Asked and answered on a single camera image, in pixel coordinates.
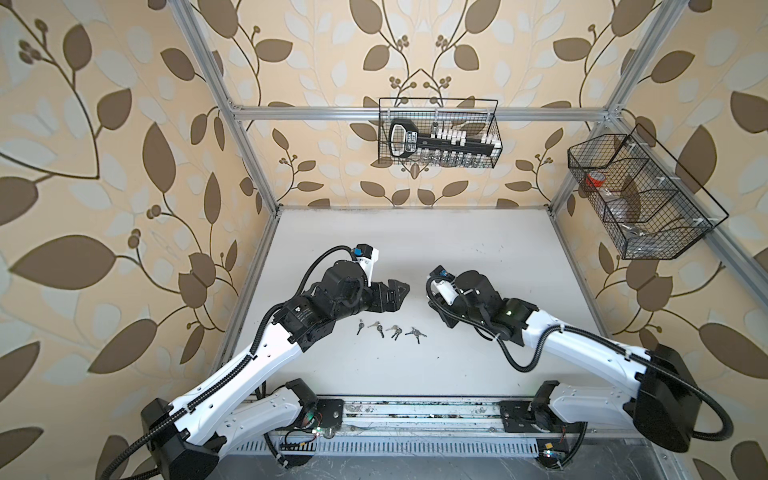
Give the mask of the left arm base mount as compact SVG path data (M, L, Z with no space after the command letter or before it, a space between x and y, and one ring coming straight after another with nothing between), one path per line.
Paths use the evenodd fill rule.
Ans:
M341 429L345 402L342 399L318 400L308 410L303 409L296 420L286 427L279 427L275 434L263 435L270 454L284 469L306 464L317 451L319 439L332 439Z

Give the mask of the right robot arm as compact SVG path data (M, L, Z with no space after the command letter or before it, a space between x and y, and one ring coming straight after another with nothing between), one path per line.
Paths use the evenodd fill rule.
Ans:
M476 270L453 276L438 267L425 290L429 306L449 328L474 328L500 347L514 370L529 373L549 354L608 382L606 388L543 383L543 408L563 423L630 425L677 453L687 452L694 440L723 442L734 433L726 409L697 385L669 346L631 346L575 327L531 302L502 297Z

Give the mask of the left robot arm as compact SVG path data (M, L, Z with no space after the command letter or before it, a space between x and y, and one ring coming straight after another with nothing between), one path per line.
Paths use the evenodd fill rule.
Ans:
M221 458L251 437L300 424L317 403L301 379L254 403L247 399L284 365L330 335L337 321L361 312L394 313L410 291L399 280L373 281L379 252L368 244L337 245L329 251L347 256L315 283L309 281L319 265L313 262L295 294L265 313L252 343L197 387L171 402L150 402L141 412L143 435L117 454L99 478L115 478L133 454L147 448L155 467L142 478L206 479Z

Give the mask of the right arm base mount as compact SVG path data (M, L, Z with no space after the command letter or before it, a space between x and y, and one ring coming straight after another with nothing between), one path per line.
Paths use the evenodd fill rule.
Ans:
M533 401L506 400L498 403L505 433L553 434L554 440L537 439L537 463L545 470L564 470L584 443L588 424L567 423L548 406Z

